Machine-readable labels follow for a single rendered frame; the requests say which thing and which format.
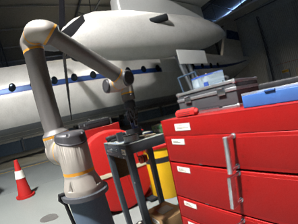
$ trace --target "drawer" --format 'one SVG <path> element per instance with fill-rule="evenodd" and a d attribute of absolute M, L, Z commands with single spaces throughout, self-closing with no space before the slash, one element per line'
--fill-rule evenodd
<path fill-rule="evenodd" d="M 222 138 L 229 135 L 167 136 L 170 161 L 227 167 Z M 298 173 L 298 131 L 235 134 L 230 138 L 232 165 L 241 170 Z"/>
<path fill-rule="evenodd" d="M 297 223 L 298 176 L 241 171 L 234 192 L 243 202 L 231 209 L 227 170 L 171 163 L 177 195 L 268 222 Z"/>
<path fill-rule="evenodd" d="M 271 224 L 178 196 L 183 224 Z"/>
<path fill-rule="evenodd" d="M 298 101 L 222 109 L 161 121 L 165 136 L 197 136 L 298 130 Z"/>

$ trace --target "orange traffic cone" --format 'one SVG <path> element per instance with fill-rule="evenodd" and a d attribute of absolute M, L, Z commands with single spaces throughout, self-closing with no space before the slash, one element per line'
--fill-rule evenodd
<path fill-rule="evenodd" d="M 32 191 L 28 185 L 28 182 L 25 178 L 25 173 L 20 167 L 20 164 L 17 159 L 13 161 L 14 163 L 14 175 L 17 182 L 17 188 L 18 188 L 18 196 L 17 200 L 24 200 L 27 198 L 32 197 L 35 195 L 35 191 Z"/>

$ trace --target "blue stripe on airplane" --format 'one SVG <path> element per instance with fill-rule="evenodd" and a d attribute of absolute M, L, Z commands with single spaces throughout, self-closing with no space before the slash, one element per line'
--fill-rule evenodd
<path fill-rule="evenodd" d="M 219 65 L 219 66 L 213 65 L 212 68 L 228 67 L 228 66 L 237 65 L 237 64 L 240 64 L 240 63 L 243 63 L 243 62 L 244 61 L 240 61 L 240 62 L 237 62 L 237 63 L 231 63 L 231 64 Z M 205 65 L 204 68 L 202 68 L 202 66 L 200 66 L 200 65 L 194 67 L 194 69 L 210 69 L 210 68 L 211 67 L 209 65 Z M 162 70 L 160 69 L 158 71 L 155 68 L 148 68 L 148 69 L 146 69 L 145 72 L 143 72 L 140 69 L 132 70 L 131 72 L 133 73 L 133 75 L 136 75 L 136 74 L 146 74 L 146 73 L 162 72 Z M 92 78 L 91 76 L 79 76 L 76 81 L 73 81 L 71 78 L 68 78 L 68 82 L 71 84 L 71 83 L 74 83 L 74 82 L 84 82 L 84 81 L 89 81 L 89 80 L 99 80 L 99 79 L 102 79 L 102 78 L 105 78 L 105 77 L 103 75 L 101 75 L 101 74 L 97 74 L 95 78 Z M 58 86 L 58 85 L 64 85 L 64 84 L 65 84 L 65 79 L 61 79 L 61 80 L 58 80 L 58 83 L 52 84 L 52 85 L 53 86 Z M 11 93 L 24 92 L 24 91 L 28 91 L 28 90 L 32 90 L 31 85 L 16 86 L 16 90 L 13 91 L 13 92 L 10 92 L 8 90 L 8 88 L 5 88 L 3 90 L 0 90 L 0 96 L 1 95 L 6 95 L 6 94 L 11 94 Z"/>

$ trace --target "yellow bin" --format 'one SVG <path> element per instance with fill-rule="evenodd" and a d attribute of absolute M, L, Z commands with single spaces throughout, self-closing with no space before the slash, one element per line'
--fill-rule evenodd
<path fill-rule="evenodd" d="M 169 162 L 167 145 L 164 143 L 159 146 L 155 146 L 153 147 L 153 152 L 154 152 L 154 158 L 156 161 L 156 166 L 157 166 L 157 171 L 160 179 L 163 196 L 165 199 L 174 198 L 177 196 L 177 194 L 176 194 L 172 169 Z M 147 170 L 148 170 L 149 178 L 151 182 L 152 193 L 155 196 L 157 196 L 149 161 L 147 162 Z"/>

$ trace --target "gray toolbox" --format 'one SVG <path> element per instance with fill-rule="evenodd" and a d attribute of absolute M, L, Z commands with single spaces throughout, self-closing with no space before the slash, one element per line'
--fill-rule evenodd
<path fill-rule="evenodd" d="M 218 84 L 182 92 L 176 95 L 180 109 L 221 108 L 242 103 L 241 94 L 259 89 L 257 77 L 233 78 Z"/>
<path fill-rule="evenodd" d="M 112 123 L 112 119 L 110 117 L 102 117 L 94 120 L 88 119 L 86 122 L 79 123 L 78 128 L 83 130 L 89 130 L 92 128 L 98 128 L 104 125 L 109 125 Z"/>
<path fill-rule="evenodd" d="M 287 84 L 291 84 L 294 82 L 298 82 L 298 76 L 291 77 L 291 78 L 285 78 L 283 80 L 277 80 L 273 82 L 265 82 L 259 85 L 259 90 L 263 90 L 265 88 L 272 88 L 277 86 L 283 86 Z"/>

